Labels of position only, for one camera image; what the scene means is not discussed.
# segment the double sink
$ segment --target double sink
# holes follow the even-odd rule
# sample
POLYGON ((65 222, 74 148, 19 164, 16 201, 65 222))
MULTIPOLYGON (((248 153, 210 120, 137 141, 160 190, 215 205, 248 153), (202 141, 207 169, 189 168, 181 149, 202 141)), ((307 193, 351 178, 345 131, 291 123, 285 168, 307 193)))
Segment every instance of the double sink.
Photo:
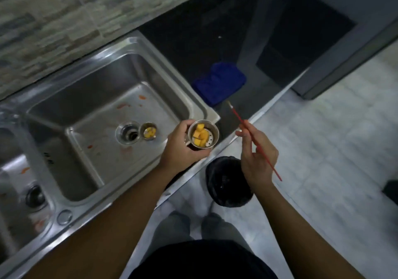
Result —
POLYGON ((0 278, 111 205, 189 118, 220 119, 138 31, 0 102, 0 278))

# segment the person's right hand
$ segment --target person's right hand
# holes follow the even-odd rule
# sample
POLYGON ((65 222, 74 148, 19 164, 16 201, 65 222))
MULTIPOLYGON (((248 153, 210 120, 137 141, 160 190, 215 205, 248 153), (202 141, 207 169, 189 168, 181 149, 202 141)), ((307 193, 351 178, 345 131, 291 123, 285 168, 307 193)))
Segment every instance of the person's right hand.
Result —
MULTIPOLYGON (((245 120, 245 125, 248 127, 257 143, 263 149, 272 166, 275 166, 279 155, 278 150, 267 138, 267 136, 262 131, 250 124, 249 121, 245 120)), ((241 166, 246 181, 253 192, 255 192, 257 188, 271 186, 271 166, 267 163, 266 159, 261 155, 257 148, 256 152, 252 152, 252 139, 249 131, 244 127, 244 125, 240 124, 239 128, 242 131, 236 131, 235 133, 237 136, 242 137, 241 166)))

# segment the trash bag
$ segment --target trash bag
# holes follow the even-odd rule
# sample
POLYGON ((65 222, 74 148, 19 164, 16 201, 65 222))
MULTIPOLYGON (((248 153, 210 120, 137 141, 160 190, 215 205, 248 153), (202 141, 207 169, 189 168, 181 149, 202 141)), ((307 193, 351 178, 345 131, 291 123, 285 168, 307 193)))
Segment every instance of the trash bag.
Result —
POLYGON ((207 166, 206 186, 213 200, 228 208, 243 206, 253 197, 240 160, 233 156, 221 156, 207 166))

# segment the small metal cup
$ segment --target small metal cup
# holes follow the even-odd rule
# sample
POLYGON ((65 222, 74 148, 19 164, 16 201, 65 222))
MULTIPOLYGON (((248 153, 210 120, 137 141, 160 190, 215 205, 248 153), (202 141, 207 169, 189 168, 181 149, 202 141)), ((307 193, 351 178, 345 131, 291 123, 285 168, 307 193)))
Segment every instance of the small metal cup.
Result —
POLYGON ((217 144, 219 137, 220 137, 220 132, 218 131, 217 126, 214 125, 212 122, 207 121, 207 120, 199 120, 199 121, 196 121, 196 122, 194 122, 191 126, 189 126, 189 129, 188 129, 188 139, 189 139, 189 141, 191 142, 192 146, 194 146, 194 147, 196 147, 196 148, 199 148, 199 149, 207 149, 207 148, 212 148, 212 147, 214 147, 214 146, 217 144), (197 126, 198 124, 205 124, 205 129, 207 129, 208 131, 210 131, 210 132, 212 133, 212 135, 213 135, 213 142, 211 143, 210 146, 207 146, 207 147, 199 147, 199 146, 196 146, 196 145, 193 143, 192 135, 193 135, 194 131, 196 130, 196 126, 197 126))

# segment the sink drain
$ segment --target sink drain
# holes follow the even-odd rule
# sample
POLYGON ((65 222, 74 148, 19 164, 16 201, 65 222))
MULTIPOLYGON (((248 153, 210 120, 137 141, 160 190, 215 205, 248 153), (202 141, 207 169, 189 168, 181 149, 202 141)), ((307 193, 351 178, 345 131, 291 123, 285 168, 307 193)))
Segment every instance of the sink drain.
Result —
POLYGON ((140 125, 137 122, 120 124, 116 129, 116 138, 122 145, 134 144, 140 138, 140 125))

